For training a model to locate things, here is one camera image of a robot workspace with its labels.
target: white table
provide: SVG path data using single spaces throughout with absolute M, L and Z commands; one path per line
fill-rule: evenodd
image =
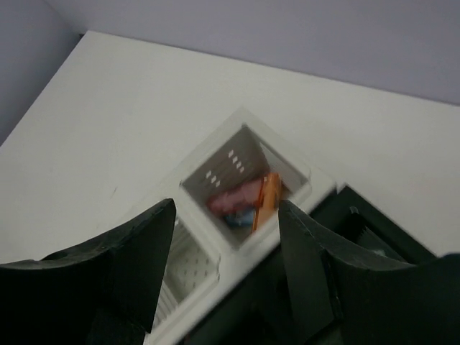
M 117 225 L 240 106 L 436 254 L 460 250 L 459 107 L 89 32 L 0 147 L 0 262 Z

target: gray wall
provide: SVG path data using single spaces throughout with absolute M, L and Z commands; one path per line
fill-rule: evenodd
M 0 0 L 0 145 L 77 42 L 43 0 Z
M 48 0 L 87 29 L 460 104 L 459 0 Z

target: white basket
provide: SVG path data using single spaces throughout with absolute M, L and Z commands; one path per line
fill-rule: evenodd
M 206 208 L 210 196 L 269 171 L 281 175 L 288 198 L 305 212 L 335 189 L 335 182 L 302 152 L 239 109 L 125 216 L 137 215 L 162 197 L 174 198 L 178 209 L 155 325 L 146 344 L 178 343 L 280 243 L 277 215 L 251 235 L 249 229 L 230 229 Z

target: basket compartment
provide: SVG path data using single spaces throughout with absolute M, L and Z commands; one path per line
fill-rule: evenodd
M 198 245 L 180 218 L 177 218 L 153 328 L 160 325 L 196 288 L 216 273 L 216 263 Z
M 209 197 L 230 190 L 243 182 L 261 177 L 268 172 L 279 173 L 287 191 L 285 197 L 295 194 L 307 182 L 308 173 L 300 173 L 248 126 L 232 136 L 195 172 L 186 178 L 182 187 L 202 212 L 209 217 L 224 237 L 239 246 L 248 239 L 250 228 L 230 229 L 222 219 L 206 207 Z

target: red object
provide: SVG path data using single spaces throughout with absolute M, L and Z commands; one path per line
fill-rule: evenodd
M 235 189 L 211 196 L 207 206 L 218 217 L 243 211 L 250 206 L 258 207 L 263 181 L 261 178 L 239 185 Z

